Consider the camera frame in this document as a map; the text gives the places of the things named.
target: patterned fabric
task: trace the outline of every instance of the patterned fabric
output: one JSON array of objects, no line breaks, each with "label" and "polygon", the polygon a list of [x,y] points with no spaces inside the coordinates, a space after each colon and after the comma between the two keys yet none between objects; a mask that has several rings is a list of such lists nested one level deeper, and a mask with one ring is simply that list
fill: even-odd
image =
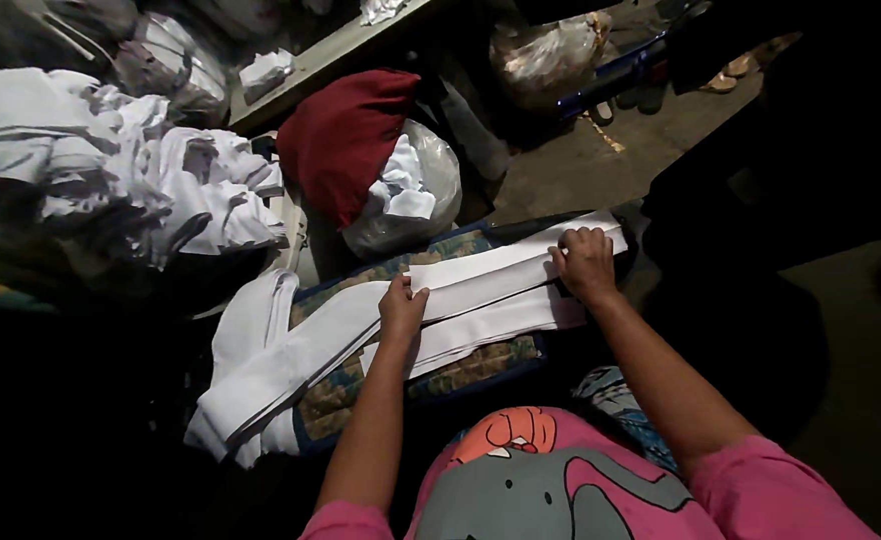
[{"label": "patterned fabric", "polygon": [[[475,228],[434,242],[425,251],[392,258],[298,301],[290,310],[290,327],[303,323],[311,313],[342,289],[366,282],[388,281],[406,272],[411,264],[433,264],[494,248],[491,241],[484,236],[484,229],[483,226]],[[376,333],[364,346],[379,340],[380,334]],[[362,351],[363,348],[355,351],[337,369],[308,390],[294,408],[294,432],[302,454],[311,454],[333,444],[333,436],[337,436],[351,418],[351,407],[356,402],[364,381],[360,362]],[[408,383],[407,392],[415,400],[446,396],[538,359],[541,355],[535,339],[530,335],[521,335],[506,342],[486,345],[466,358],[423,374]]]},{"label": "patterned fabric", "polygon": [[624,382],[617,366],[601,366],[588,373],[574,390],[574,396],[589,399],[591,404],[613,418],[644,449],[644,458],[677,474],[678,464],[667,443],[640,410],[634,392]]}]

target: cartoon elephant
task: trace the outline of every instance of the cartoon elephant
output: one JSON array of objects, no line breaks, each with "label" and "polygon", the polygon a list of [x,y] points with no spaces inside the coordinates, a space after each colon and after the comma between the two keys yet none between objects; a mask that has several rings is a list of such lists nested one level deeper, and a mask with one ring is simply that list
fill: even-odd
[{"label": "cartoon elephant", "polygon": [[693,500],[673,475],[650,481],[594,449],[529,453],[507,448],[506,453],[509,457],[483,455],[444,472],[424,506],[417,540],[632,540],[600,486],[567,485],[567,470],[578,460],[659,509],[676,512]]}]

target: person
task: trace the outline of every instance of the person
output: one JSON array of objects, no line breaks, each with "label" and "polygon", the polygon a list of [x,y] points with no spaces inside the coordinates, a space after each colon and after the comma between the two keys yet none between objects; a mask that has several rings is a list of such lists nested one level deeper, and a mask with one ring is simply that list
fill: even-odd
[{"label": "person", "polygon": [[[631,308],[602,229],[568,229],[550,251],[686,483],[567,411],[515,407],[491,413],[434,460],[405,538],[878,538]],[[398,276],[380,301],[380,346],[301,538],[392,538],[404,368],[429,293]]]}]

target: right hand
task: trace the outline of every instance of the right hand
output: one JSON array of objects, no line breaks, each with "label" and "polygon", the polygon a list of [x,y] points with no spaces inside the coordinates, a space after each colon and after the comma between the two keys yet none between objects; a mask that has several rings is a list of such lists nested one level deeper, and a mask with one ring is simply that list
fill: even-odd
[{"label": "right hand", "polygon": [[568,228],[548,250],[567,289],[586,305],[617,296],[614,240],[604,230]]},{"label": "right hand", "polygon": [[381,342],[410,344],[421,329],[424,308],[431,291],[423,288],[414,294],[408,276],[395,276],[377,304],[381,313]]}]

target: red fabric bundle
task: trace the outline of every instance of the red fabric bundle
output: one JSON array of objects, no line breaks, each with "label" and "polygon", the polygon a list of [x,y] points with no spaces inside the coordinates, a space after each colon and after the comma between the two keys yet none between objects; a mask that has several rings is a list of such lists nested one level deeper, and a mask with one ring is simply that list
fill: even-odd
[{"label": "red fabric bundle", "polygon": [[414,102],[421,77],[374,69],[334,80],[300,102],[277,130],[277,155],[287,179],[340,231],[368,200]]}]

